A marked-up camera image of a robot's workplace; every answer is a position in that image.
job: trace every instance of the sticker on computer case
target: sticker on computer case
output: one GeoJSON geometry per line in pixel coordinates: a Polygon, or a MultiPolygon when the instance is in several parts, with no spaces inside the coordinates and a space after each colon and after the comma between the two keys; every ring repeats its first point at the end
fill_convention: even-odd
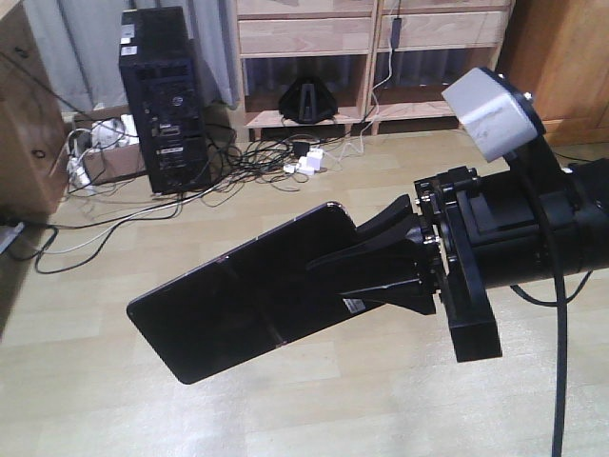
{"type": "Polygon", "coordinates": [[[343,298],[343,301],[351,314],[365,310],[365,304],[359,298],[343,298]]]}
{"type": "Polygon", "coordinates": [[[137,46],[123,46],[121,48],[121,55],[135,55],[137,54],[137,46]]]}
{"type": "Polygon", "coordinates": [[[135,24],[124,24],[121,26],[121,38],[135,37],[135,24]]]}

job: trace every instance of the black computer tower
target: black computer tower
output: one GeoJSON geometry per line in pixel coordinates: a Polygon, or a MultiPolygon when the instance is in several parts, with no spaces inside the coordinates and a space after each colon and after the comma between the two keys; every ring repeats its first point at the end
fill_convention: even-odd
{"type": "Polygon", "coordinates": [[[125,11],[119,68],[152,191],[208,187],[205,124],[182,8],[125,11]]]}

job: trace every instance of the drawer unit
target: drawer unit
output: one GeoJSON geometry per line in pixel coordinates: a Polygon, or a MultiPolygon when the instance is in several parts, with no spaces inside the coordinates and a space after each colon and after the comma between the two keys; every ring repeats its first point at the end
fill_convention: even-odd
{"type": "Polygon", "coordinates": [[[374,5],[374,0],[237,0],[237,14],[239,19],[370,17],[374,5]]]}
{"type": "MultiPolygon", "coordinates": [[[[22,3],[5,6],[0,50],[50,86],[22,3]]],[[[68,181],[59,105],[12,63],[0,62],[0,211],[28,217],[51,214],[68,181]]]]}
{"type": "MultiPolygon", "coordinates": [[[[385,0],[383,14],[395,14],[399,4],[400,0],[385,0]]],[[[511,0],[407,0],[400,13],[509,10],[511,5],[511,0]]]]}
{"type": "Polygon", "coordinates": [[[241,55],[367,53],[371,22],[367,17],[239,21],[241,55]]]}
{"type": "MultiPolygon", "coordinates": [[[[405,14],[398,50],[492,47],[501,40],[507,14],[507,11],[405,14]]],[[[394,17],[383,16],[380,50],[389,48],[394,17]]]]}

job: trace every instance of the label sticker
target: label sticker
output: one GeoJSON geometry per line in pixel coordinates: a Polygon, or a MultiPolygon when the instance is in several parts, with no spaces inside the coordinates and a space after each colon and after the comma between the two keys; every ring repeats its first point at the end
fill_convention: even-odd
{"type": "Polygon", "coordinates": [[[137,46],[123,46],[121,48],[121,55],[135,55],[137,54],[137,46]]]}
{"type": "Polygon", "coordinates": [[[359,298],[343,298],[343,301],[351,314],[365,310],[365,304],[359,298]]]}
{"type": "Polygon", "coordinates": [[[121,38],[134,38],[135,24],[124,24],[121,26],[121,38]]]}
{"type": "Polygon", "coordinates": [[[182,152],[184,150],[184,148],[166,148],[166,149],[161,149],[161,153],[162,154],[171,154],[173,152],[182,152]]]}

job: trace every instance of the black phone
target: black phone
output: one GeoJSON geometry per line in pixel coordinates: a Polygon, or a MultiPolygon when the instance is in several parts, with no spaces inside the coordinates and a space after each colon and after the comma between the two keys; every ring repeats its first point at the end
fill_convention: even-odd
{"type": "Polygon", "coordinates": [[[128,317],[192,384],[378,307],[306,274],[312,260],[357,241],[344,208],[329,202],[133,300],[128,317]]]}

